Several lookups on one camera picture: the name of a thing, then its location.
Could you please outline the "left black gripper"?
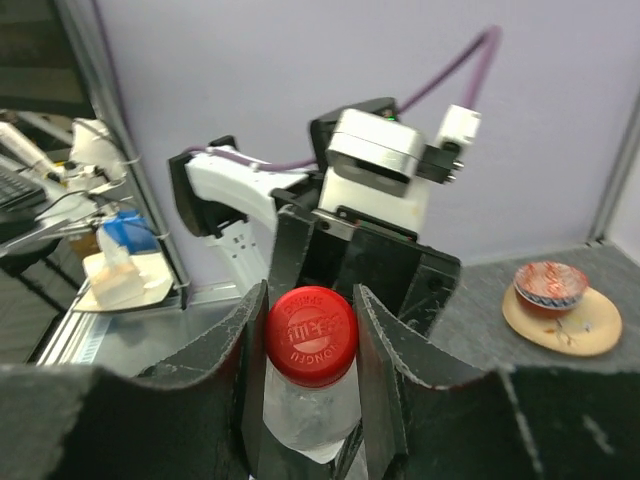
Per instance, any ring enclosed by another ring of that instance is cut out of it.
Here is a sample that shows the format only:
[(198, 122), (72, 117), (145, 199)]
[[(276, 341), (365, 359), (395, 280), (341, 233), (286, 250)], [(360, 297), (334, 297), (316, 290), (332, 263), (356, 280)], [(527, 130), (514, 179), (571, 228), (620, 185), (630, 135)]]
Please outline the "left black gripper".
[(272, 299), (301, 286), (322, 286), (353, 301), (367, 286), (408, 327), (427, 335), (452, 297), (461, 261), (439, 250), (360, 224), (349, 240), (320, 227), (313, 213), (292, 204), (278, 212), (272, 251)]

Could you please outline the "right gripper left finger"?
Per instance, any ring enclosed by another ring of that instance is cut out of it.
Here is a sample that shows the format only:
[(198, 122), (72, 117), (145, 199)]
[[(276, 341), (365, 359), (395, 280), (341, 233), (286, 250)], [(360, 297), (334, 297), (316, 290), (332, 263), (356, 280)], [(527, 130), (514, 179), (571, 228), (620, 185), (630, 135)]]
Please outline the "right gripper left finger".
[(5, 479), (245, 479), (257, 469), (267, 286), (141, 376), (95, 365), (1, 369)]

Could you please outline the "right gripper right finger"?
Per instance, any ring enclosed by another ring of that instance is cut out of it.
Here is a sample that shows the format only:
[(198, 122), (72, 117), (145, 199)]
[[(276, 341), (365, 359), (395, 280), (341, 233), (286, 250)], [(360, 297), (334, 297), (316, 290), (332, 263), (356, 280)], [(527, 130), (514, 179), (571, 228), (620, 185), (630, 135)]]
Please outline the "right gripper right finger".
[(635, 479), (639, 375), (465, 364), (363, 285), (362, 429), (373, 479)]

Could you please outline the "red cap water bottle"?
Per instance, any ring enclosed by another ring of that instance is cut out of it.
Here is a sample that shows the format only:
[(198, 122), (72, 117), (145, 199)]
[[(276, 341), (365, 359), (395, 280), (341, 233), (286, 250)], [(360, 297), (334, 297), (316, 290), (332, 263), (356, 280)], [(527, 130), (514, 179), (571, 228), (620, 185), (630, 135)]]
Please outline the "red cap water bottle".
[(263, 420), (285, 447), (326, 464), (360, 419), (356, 365), (334, 384), (316, 389), (298, 386), (267, 365)]

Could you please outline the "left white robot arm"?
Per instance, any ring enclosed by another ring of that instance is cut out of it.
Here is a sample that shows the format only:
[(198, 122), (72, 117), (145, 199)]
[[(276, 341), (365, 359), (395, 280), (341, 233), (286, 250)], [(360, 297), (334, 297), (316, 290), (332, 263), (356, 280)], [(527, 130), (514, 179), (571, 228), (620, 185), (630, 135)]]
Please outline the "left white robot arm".
[(270, 165), (242, 155), (227, 135), (169, 158), (179, 216), (216, 248), (239, 286), (265, 278), (271, 299), (321, 286), (353, 299), (364, 285), (400, 321), (427, 333), (453, 295), (460, 260), (420, 244), (428, 182), (402, 197), (382, 181)]

